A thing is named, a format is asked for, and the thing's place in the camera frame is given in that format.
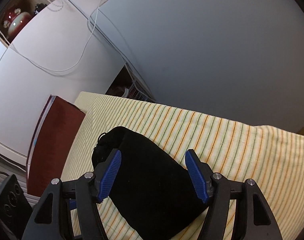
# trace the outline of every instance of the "black device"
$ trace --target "black device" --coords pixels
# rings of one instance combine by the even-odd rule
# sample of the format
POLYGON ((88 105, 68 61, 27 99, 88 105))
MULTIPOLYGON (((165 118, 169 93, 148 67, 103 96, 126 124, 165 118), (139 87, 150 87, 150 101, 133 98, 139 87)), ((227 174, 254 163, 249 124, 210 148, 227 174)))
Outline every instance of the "black device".
MULTIPOLYGON (((222 240, 229 201, 236 199, 232 240, 282 240, 274 215, 253 179, 231 181, 202 163, 194 150, 186 152, 186 165, 197 195, 210 204, 198 240, 222 240)), ((70 200, 76 200, 83 240, 108 240, 96 203, 108 196, 121 164, 117 149, 94 172, 77 180, 53 179, 35 206, 23 240, 74 240, 70 200)))
POLYGON ((0 220, 21 239, 31 214, 32 208, 16 176, 6 177, 0 185, 0 220))

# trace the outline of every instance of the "striped towel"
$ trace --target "striped towel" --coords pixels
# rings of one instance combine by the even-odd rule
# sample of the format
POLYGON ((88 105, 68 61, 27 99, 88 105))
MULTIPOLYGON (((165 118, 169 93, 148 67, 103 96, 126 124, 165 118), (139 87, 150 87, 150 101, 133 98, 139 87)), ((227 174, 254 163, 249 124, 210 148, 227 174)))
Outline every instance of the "striped towel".
MULTIPOLYGON (((249 126, 175 107, 81 92, 75 105, 86 113, 62 173, 62 180, 93 171, 91 155, 98 136, 116 126, 143 134, 184 168, 184 153, 194 149, 202 162, 228 179, 253 178, 267 199, 284 240, 294 240, 304 226, 304 136, 271 126, 249 126)), ((98 205, 108 238, 141 239, 110 198, 98 205)), ((235 200, 224 239, 231 238, 235 200)), ((172 239, 197 239, 206 211, 172 239)), ((77 213, 73 228, 80 234, 77 213)))

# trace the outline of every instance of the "blue gripper pad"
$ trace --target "blue gripper pad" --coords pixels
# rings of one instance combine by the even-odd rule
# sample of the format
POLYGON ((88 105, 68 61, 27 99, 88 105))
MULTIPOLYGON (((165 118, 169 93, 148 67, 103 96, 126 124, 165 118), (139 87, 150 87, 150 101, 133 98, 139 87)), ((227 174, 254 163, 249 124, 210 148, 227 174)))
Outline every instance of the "blue gripper pad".
POLYGON ((97 189, 99 189, 97 198, 100 203, 110 194, 117 172, 119 171, 121 165, 121 152, 119 150, 113 150, 111 155, 113 155, 112 159, 111 156, 109 156, 104 163, 100 163, 102 166, 107 166, 108 164, 102 179, 99 181, 100 185, 97 184, 97 189))
POLYGON ((76 209, 76 200, 75 199, 70 199, 70 210, 76 209))
POLYGON ((209 168, 207 164, 202 163, 199 160, 194 150, 186 151, 185 165, 187 166, 191 181, 193 183, 198 198, 200 198, 203 201, 203 203, 206 203, 208 199, 213 195, 213 188, 210 181, 210 175, 211 173, 213 173, 212 170, 209 168), (205 168, 207 168, 208 171, 202 172, 201 169, 205 169, 205 168))

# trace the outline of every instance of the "metal screw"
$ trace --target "metal screw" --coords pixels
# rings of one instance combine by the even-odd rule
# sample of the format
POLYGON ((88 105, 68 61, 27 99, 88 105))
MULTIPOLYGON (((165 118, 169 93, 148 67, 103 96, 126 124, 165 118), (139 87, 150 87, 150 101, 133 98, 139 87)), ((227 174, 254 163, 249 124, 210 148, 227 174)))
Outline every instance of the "metal screw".
POLYGON ((213 173, 213 178, 215 178, 215 179, 221 179, 222 175, 221 175, 221 173, 216 172, 216 173, 213 173))
POLYGON ((247 182, 247 184, 249 184, 251 186, 255 185, 255 180, 254 179, 247 179, 246 182, 247 182))
POLYGON ((91 171, 89 171, 89 172, 87 172, 86 174, 84 174, 84 177, 85 177, 86 179, 91 179, 92 176, 93 176, 93 173, 92 173, 91 171))
POLYGON ((55 178, 55 179, 53 179, 52 181, 51 181, 51 184, 52 185, 56 185, 56 184, 58 184, 60 182, 60 180, 58 179, 58 178, 55 178))

